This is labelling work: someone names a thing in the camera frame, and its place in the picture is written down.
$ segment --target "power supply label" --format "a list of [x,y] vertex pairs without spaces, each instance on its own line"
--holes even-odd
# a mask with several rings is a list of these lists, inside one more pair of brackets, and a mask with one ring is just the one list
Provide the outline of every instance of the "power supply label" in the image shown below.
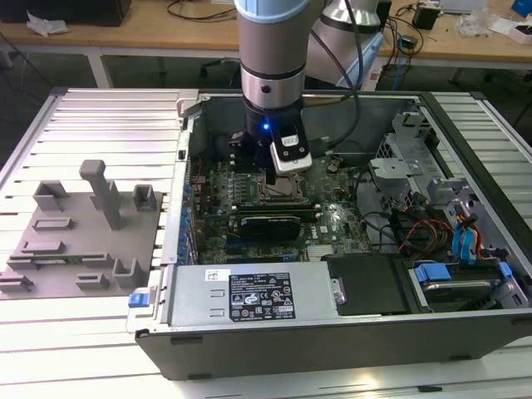
[[290,273],[229,276],[229,317],[234,322],[296,318]]

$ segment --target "wooden table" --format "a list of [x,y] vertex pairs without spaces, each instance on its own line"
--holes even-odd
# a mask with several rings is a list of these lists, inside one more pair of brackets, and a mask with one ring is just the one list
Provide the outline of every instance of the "wooden table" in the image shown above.
[[[166,11],[169,3],[166,0],[133,0],[120,27],[69,24],[69,33],[43,37],[26,24],[0,23],[0,32],[23,52],[85,55],[100,88],[112,87],[102,56],[148,56],[159,57],[160,61],[162,57],[239,56],[236,20],[218,23],[184,21]],[[205,1],[185,4],[182,13],[199,17],[229,8]],[[4,42],[0,43],[0,50],[9,52],[12,48]]]
[[[392,15],[411,0],[394,0]],[[510,10],[512,0],[492,0],[494,12],[515,17]],[[87,56],[98,87],[112,87],[109,73],[101,57],[106,55],[159,57],[238,57],[239,34],[235,20],[219,23],[197,23],[172,17],[166,11],[166,0],[133,0],[131,10],[121,27],[70,25],[62,35],[41,37],[25,24],[0,24],[0,31],[23,52],[83,54]],[[184,5],[190,16],[225,11],[229,6],[213,5],[207,0]],[[413,12],[403,19],[411,22]],[[455,30],[457,17],[445,15],[431,31],[423,31],[425,44],[412,60],[412,65],[431,67],[474,67],[490,69],[532,69],[532,47],[521,46],[499,33],[491,37],[462,38]],[[406,24],[399,22],[399,32],[417,36]],[[7,43],[0,50],[12,51]],[[378,82],[382,66],[391,53],[385,43],[369,74],[367,90]]]

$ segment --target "blue tab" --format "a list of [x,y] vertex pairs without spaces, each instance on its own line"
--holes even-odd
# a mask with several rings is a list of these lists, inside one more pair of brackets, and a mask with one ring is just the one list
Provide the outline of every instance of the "blue tab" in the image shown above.
[[471,230],[466,230],[465,231],[465,237],[464,237],[464,242],[462,244],[462,250],[461,250],[461,259],[462,260],[470,260],[471,259],[471,256],[470,256],[470,246],[471,246],[471,242],[473,241],[473,238],[475,236],[473,235],[473,232]]
[[501,262],[499,264],[500,271],[502,272],[502,275],[505,276],[505,278],[512,277],[512,269],[506,262]]
[[428,276],[425,273],[425,269],[421,266],[419,268],[414,268],[414,273],[416,274],[417,281],[420,283],[424,283],[426,280],[428,280]]
[[414,269],[414,272],[420,283],[433,280],[451,280],[451,275],[445,264],[420,264]]
[[458,224],[455,229],[455,234],[452,236],[452,254],[458,256],[460,253],[460,237],[462,236],[462,230]]
[[131,293],[128,302],[130,308],[146,308],[150,306],[149,293]]

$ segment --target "table leg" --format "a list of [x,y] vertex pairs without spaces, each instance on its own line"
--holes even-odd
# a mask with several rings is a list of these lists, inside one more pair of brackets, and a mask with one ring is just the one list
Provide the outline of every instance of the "table leg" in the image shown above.
[[87,54],[86,56],[91,64],[92,73],[96,80],[96,85],[99,89],[111,89],[113,82],[111,80],[111,74],[106,68],[101,56],[99,54]]
[[464,68],[455,68],[455,70],[451,73],[451,76],[449,76],[449,82],[458,83],[458,79],[460,79],[460,75],[463,71]]
[[157,57],[157,66],[159,67],[159,75],[163,76],[168,73],[166,69],[166,61],[164,57]]
[[381,79],[382,68],[386,65],[387,59],[385,57],[377,57],[373,62],[371,69],[367,73],[364,82],[362,83],[362,91],[375,91],[377,83]]
[[13,62],[9,56],[9,52],[0,52],[0,67],[3,69],[13,68]]

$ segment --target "motherboard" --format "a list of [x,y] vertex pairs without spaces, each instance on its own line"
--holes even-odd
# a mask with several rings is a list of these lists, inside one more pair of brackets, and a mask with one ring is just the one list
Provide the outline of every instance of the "motherboard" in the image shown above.
[[316,261],[371,250],[353,200],[358,170],[340,160],[315,160],[274,185],[229,162],[198,160],[191,171],[199,264]]

